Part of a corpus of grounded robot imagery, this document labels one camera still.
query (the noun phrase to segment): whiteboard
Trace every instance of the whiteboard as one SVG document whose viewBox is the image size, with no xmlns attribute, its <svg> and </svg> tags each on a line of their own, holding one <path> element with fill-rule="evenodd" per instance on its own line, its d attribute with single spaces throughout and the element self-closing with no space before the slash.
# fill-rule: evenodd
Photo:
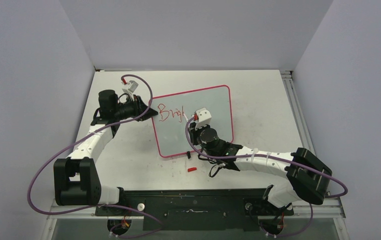
<svg viewBox="0 0 381 240">
<path fill-rule="evenodd" d="M 227 85 L 206 87 L 154 97 L 152 108 L 158 115 L 152 118 L 158 153 L 163 158 L 193 151 L 185 136 L 186 119 L 201 108 L 210 111 L 211 127 L 219 138 L 233 141 L 233 117 L 230 89 Z"/>
</svg>

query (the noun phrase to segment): red whiteboard border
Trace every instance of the red whiteboard border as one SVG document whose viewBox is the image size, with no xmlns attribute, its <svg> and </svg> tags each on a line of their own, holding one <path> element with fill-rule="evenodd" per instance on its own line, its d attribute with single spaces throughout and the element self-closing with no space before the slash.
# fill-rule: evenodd
<svg viewBox="0 0 381 240">
<path fill-rule="evenodd" d="M 161 98 L 170 97 L 170 96 L 174 96 L 174 95 L 188 94 L 188 93 L 192 93 L 192 92 L 198 92 L 198 91 L 208 90 L 208 89 L 216 89 L 216 88 L 221 88 L 221 87 L 226 87 L 228 92 L 229 92 L 230 124 L 231 124 L 231 141 L 230 142 L 233 143 L 233 140 L 235 138 L 235 134 L 233 132 L 232 99 L 231 99 L 230 87 L 228 85 L 210 86 L 210 87 L 204 87 L 204 88 L 195 89 L 195 90 L 182 91 L 182 92 L 177 92 L 177 93 L 172 93 L 172 94 L 167 94 L 167 95 L 162 95 L 162 96 L 155 96 L 152 99 L 161 99 Z M 163 156 L 161 154 L 161 151 L 160 151 L 160 144 L 158 143 L 157 130 L 155 129 L 154 118 L 152 117 L 151 120 L 152 120 L 153 132 L 155 133 L 156 147 L 158 148 L 158 153 L 159 153 L 159 155 L 161 157 L 163 157 L 163 158 L 171 158 L 171 157 L 176 157 L 176 156 L 184 155 L 184 154 L 187 153 L 187 152 L 181 152 L 181 153 L 176 153 L 176 154 L 173 154 L 173 155 Z"/>
</svg>

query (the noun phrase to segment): wire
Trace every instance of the wire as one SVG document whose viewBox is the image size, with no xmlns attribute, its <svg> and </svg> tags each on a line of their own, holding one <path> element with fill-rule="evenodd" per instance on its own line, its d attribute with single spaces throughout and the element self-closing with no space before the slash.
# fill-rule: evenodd
<svg viewBox="0 0 381 240">
<path fill-rule="evenodd" d="M 298 235 L 302 232 L 304 232 L 310 225 L 311 225 L 311 222 L 313 221 L 313 205 L 311 205 L 310 203 L 310 209 L 311 209 L 311 215 L 310 215 L 310 220 L 308 221 L 308 223 L 303 227 L 301 228 L 300 230 L 296 231 L 296 232 L 292 232 L 292 233 L 287 233 L 287 234 L 280 234 L 280 235 L 276 235 L 276 238 L 285 238 L 285 237 L 292 237 L 292 236 L 295 236 L 295 235 Z M 270 234 L 268 233 L 266 230 L 264 230 L 264 228 L 260 225 L 260 228 L 262 229 L 263 232 L 265 232 L 268 236 L 272 236 L 274 237 L 275 235 L 273 234 Z"/>
<path fill-rule="evenodd" d="M 216 162 L 215 160 L 213 159 L 209 159 L 209 158 L 202 158 L 200 154 L 198 154 L 198 159 L 199 160 L 202 160 L 202 161 L 208 161 L 209 164 L 219 164 L 218 162 Z"/>
<path fill-rule="evenodd" d="M 260 222 L 258 221 L 258 217 L 257 217 L 256 220 L 255 220 L 255 219 L 254 219 L 254 216 L 253 216 L 253 213 L 251 212 L 253 209 L 254 209 L 254 207 L 253 207 L 252 205 L 248 207 L 249 217 L 251 218 L 251 220 L 252 220 L 257 226 L 260 226 Z"/>
<path fill-rule="evenodd" d="M 119 102 L 119 103 L 122 103 L 122 102 L 120 101 L 120 98 L 123 97 L 123 96 L 127 96 L 126 99 L 125 99 L 125 103 L 130 99 L 130 96 L 129 96 L 127 93 L 123 93 L 123 94 L 121 94 L 121 95 L 118 97 L 118 102 Z"/>
<path fill-rule="evenodd" d="M 283 212 L 282 213 L 282 218 L 280 219 L 280 221 L 279 221 L 279 224 L 284 224 L 284 222 L 283 222 L 283 219 L 285 218 L 285 213 Z"/>
<path fill-rule="evenodd" d="M 115 204 L 105 204 L 104 206 L 106 206 L 106 207 L 113 207 L 113 208 L 121 208 L 121 209 L 129 210 L 129 211 L 132 211 L 132 212 L 135 212 L 135 213 L 138 213 L 138 214 L 142 214 L 142 215 L 144 215 L 144 216 L 146 216 L 148 218 L 151 218 L 151 219 L 155 220 L 157 223 L 159 223 L 161 225 L 160 228 L 157 228 L 157 229 L 149 231 L 149 232 L 144 232 L 144 233 L 138 234 L 138 235 L 133 235 L 133 236 L 121 236 L 121 235 L 118 235 L 118 236 L 116 236 L 116 237 L 118 237 L 120 239 L 135 239 L 135 238 L 139 238 L 139 237 L 143 237 L 143 236 L 146 236 L 146 235 L 149 235 L 149 234 L 156 233 L 156 232 L 160 231 L 161 229 L 163 229 L 164 223 L 162 221 L 160 221 L 158 218 L 156 218 L 156 217 L 154 217 L 151 214 L 148 214 L 146 212 L 139 211 L 139 210 L 136 210 L 136 209 L 131 208 L 131 207 L 119 206 L 119 205 L 115 205 Z M 113 232 L 114 229 L 116 229 L 120 225 L 121 225 L 121 223 L 111 227 L 111 229 L 109 230 L 110 234 Z"/>
<path fill-rule="evenodd" d="M 123 219 L 121 220 L 122 225 L 124 224 L 124 225 L 126 225 L 127 227 L 129 227 L 129 224 L 128 224 L 127 221 L 126 221 L 126 217 L 127 217 L 127 215 L 129 215 L 130 213 L 131 213 L 131 211 L 128 211 L 128 212 L 124 215 Z"/>
<path fill-rule="evenodd" d="M 210 178 L 214 178 L 214 177 L 219 173 L 220 169 L 222 169 L 219 165 L 220 165 L 220 164 L 217 164 L 217 165 L 214 165 L 214 166 L 211 167 L 211 170 L 210 170 L 209 173 L 208 173 L 208 177 L 210 177 Z M 213 171 L 213 169 L 214 169 L 216 166 L 219 166 L 219 167 L 218 167 L 217 170 L 214 172 L 214 174 L 212 174 L 212 171 Z"/>
<path fill-rule="evenodd" d="M 224 160 L 224 159 L 236 159 L 236 158 L 250 158 L 252 157 L 252 155 L 250 154 L 246 154 L 246 155 L 235 155 L 235 156 L 210 156 L 210 155 L 207 155 L 205 153 L 202 153 L 201 151 L 199 151 L 193 144 L 192 144 L 192 141 L 191 141 L 191 138 L 189 137 L 189 134 L 188 134 L 188 128 L 189 128 L 189 124 L 193 121 L 194 119 L 191 118 L 189 119 L 189 121 L 187 121 L 186 123 L 186 128 L 184 130 L 184 134 L 186 136 L 186 139 L 187 139 L 187 142 L 189 143 L 190 147 L 199 155 L 201 156 L 204 156 L 206 158 L 209 158 L 209 159 L 215 159 L 215 160 L 218 160 L 218 161 L 221 161 L 221 160 Z M 254 154 L 253 155 L 254 157 L 262 157 L 262 158 L 266 158 L 267 155 L 265 154 Z M 318 171 L 312 167 L 309 167 L 309 166 L 306 166 L 304 164 L 301 164 L 301 163 L 298 163 L 298 162 L 294 162 L 294 161 L 290 161 L 290 160 L 286 160 L 286 159 L 283 159 L 283 158 L 280 158 L 280 157 L 277 157 L 277 156 L 272 156 L 270 155 L 268 158 L 270 159 L 274 159 L 274 160 L 277 160 L 277 161 L 281 161 L 281 162 L 285 162 L 285 163 L 288 163 L 288 164 L 292 164 L 292 165 L 295 165 L 295 166 L 298 166 L 300 168 L 303 168 L 303 169 L 307 169 L 317 175 L 320 175 L 324 178 L 327 178 L 329 180 L 332 180 L 334 181 L 335 183 L 341 185 L 343 187 L 343 192 L 339 193 L 339 194 L 335 194 L 335 195 L 329 195 L 329 196 L 325 196 L 326 198 L 337 198 L 337 197 L 342 197 L 344 195 L 346 195 L 348 193 L 348 188 L 347 186 L 345 186 L 345 184 L 341 181 L 339 181 L 338 179 L 336 179 L 335 177 L 333 176 L 330 176 L 330 175 L 327 175 L 326 173 L 324 172 L 321 172 L 321 171 Z"/>
<path fill-rule="evenodd" d="M 282 216 L 283 216 L 283 214 L 285 213 L 285 210 L 286 209 L 288 209 L 289 208 L 289 206 L 291 206 L 292 205 L 292 202 L 290 202 L 288 205 L 286 205 L 286 206 L 283 206 L 283 207 L 281 207 L 280 208 L 280 211 L 279 211 L 279 214 L 273 219 L 273 222 L 274 221 L 276 221 L 278 218 L 279 218 L 279 216 L 282 214 Z"/>
<path fill-rule="evenodd" d="M 33 202 L 32 202 L 32 187 L 33 187 L 33 184 L 36 182 L 36 179 L 38 178 L 38 176 L 42 173 L 42 171 L 46 168 L 46 166 L 49 165 L 49 163 L 51 163 L 55 158 L 57 158 L 59 155 L 61 155 L 63 152 L 73 148 L 75 145 L 85 141 L 86 139 L 90 138 L 93 134 L 97 133 L 97 132 L 100 132 L 101 130 L 104 130 L 106 128 L 110 128 L 112 126 L 116 126 L 116 125 L 120 125 L 120 124 L 125 124 L 125 123 L 129 123 L 129 122 L 132 122 L 132 121 L 135 121 L 141 117 L 143 117 L 147 112 L 148 110 L 151 108 L 151 104 L 152 104 L 152 100 L 153 100 L 153 94 L 152 94 L 152 89 L 151 87 L 149 86 L 149 84 L 143 79 L 141 78 L 140 76 L 137 76 L 137 75 L 134 75 L 134 74 L 126 74 L 126 75 L 123 75 L 121 77 L 121 80 L 123 82 L 125 82 L 126 80 L 124 79 L 125 77 L 134 77 L 134 78 L 137 78 L 139 80 L 141 80 L 147 87 L 148 87 L 148 90 L 149 90 L 149 94 L 150 94 L 150 98 L 149 98 L 149 102 L 148 102 L 148 107 L 145 109 L 145 111 L 143 111 L 142 114 L 140 114 L 139 116 L 135 117 L 135 118 L 131 118 L 131 119 L 127 119 L 127 120 L 123 120 L 123 121 L 118 121 L 118 122 L 114 122 L 114 123 L 111 123 L 111 124 L 108 124 L 108 125 L 105 125 L 99 129 L 97 129 L 96 131 L 88 134 L 87 136 L 83 137 L 82 139 L 76 141 L 75 143 L 72 143 L 68 146 L 66 146 L 65 148 L 63 148 L 62 150 L 60 150 L 59 152 L 57 152 L 55 155 L 53 155 L 51 158 L 49 158 L 49 160 L 47 160 L 40 168 L 39 170 L 37 170 L 36 174 L 33 176 L 33 178 L 31 179 L 31 182 L 30 184 L 28 185 L 28 189 L 27 189 L 27 202 L 28 202 L 28 205 L 31 207 L 31 209 L 33 209 L 34 211 L 40 213 L 40 214 L 44 214 L 44 215 L 61 215 L 61 214 L 68 214 L 68 213 L 73 213 L 73 212 L 76 212 L 76 211 L 80 211 L 80 210 L 83 210 L 83 209 L 88 209 L 88 208 L 92 208 L 94 206 L 82 206 L 82 207 L 78 207 L 78 208 L 75 208 L 75 209 L 71 209 L 71 210 L 66 210 L 66 211 L 58 211 L 58 212 L 50 212 L 50 211 L 43 211 L 39 208 L 37 208 Z M 123 208 L 123 209 L 133 209 L 133 208 L 130 208 L 130 207 L 126 207 L 126 206 L 118 206 L 118 205 L 114 205 L 115 208 Z"/>
</svg>

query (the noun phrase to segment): glass panel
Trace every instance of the glass panel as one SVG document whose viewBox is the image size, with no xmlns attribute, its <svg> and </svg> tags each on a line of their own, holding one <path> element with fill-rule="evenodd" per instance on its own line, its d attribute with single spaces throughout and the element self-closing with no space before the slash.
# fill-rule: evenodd
<svg viewBox="0 0 381 240">
<path fill-rule="evenodd" d="M 293 233 L 305 226 L 308 219 L 286 219 L 283 234 Z M 124 236 L 142 233 L 143 221 L 133 220 L 133 224 Z M 108 237 L 106 219 L 58 219 L 52 240 L 113 240 Z M 140 237 L 143 240 L 195 240 L 195 239 L 233 239 L 233 240 L 260 240 L 265 236 L 260 231 L 244 232 L 241 229 L 228 229 L 223 231 L 159 231 L 157 233 Z M 338 240 L 338 233 L 332 218 L 315 218 L 311 226 L 303 233 L 296 236 L 281 238 L 283 240 Z"/>
</svg>

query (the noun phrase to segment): black joint housing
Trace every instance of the black joint housing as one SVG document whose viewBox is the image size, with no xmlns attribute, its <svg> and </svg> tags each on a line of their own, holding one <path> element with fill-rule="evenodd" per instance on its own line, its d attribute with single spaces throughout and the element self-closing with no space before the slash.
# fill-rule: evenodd
<svg viewBox="0 0 381 240">
<path fill-rule="evenodd" d="M 217 131 L 211 128 L 210 125 L 195 129 L 196 125 L 195 122 L 192 122 L 187 130 L 190 141 L 194 146 L 200 145 L 210 156 L 236 156 L 239 149 L 243 148 L 242 145 L 233 144 L 219 138 Z M 235 164 L 236 158 L 223 159 L 222 161 L 226 163 L 225 169 L 240 171 Z"/>
<path fill-rule="evenodd" d="M 291 156 L 293 156 L 293 162 L 303 164 L 332 176 L 332 170 L 308 149 L 299 147 L 296 152 L 291 153 Z M 289 179 L 298 197 L 314 205 L 323 204 L 329 185 L 328 178 L 293 164 L 286 167 L 285 170 L 287 171 L 286 177 Z"/>
<path fill-rule="evenodd" d="M 126 102 L 119 102 L 119 96 L 114 90 L 108 89 L 99 92 L 99 108 L 93 115 L 90 125 L 108 125 L 125 120 L 136 118 L 144 113 L 148 106 L 142 101 L 140 96 L 133 95 L 133 99 L 127 98 Z M 158 115 L 158 112 L 150 108 L 143 116 L 136 121 L 145 121 Z M 111 126 L 112 136 L 114 137 L 120 125 Z"/>
<path fill-rule="evenodd" d="M 71 181 L 76 173 L 80 181 Z M 59 206 L 97 205 L 101 198 L 101 182 L 92 158 L 60 158 L 53 164 L 55 201 Z"/>
</svg>

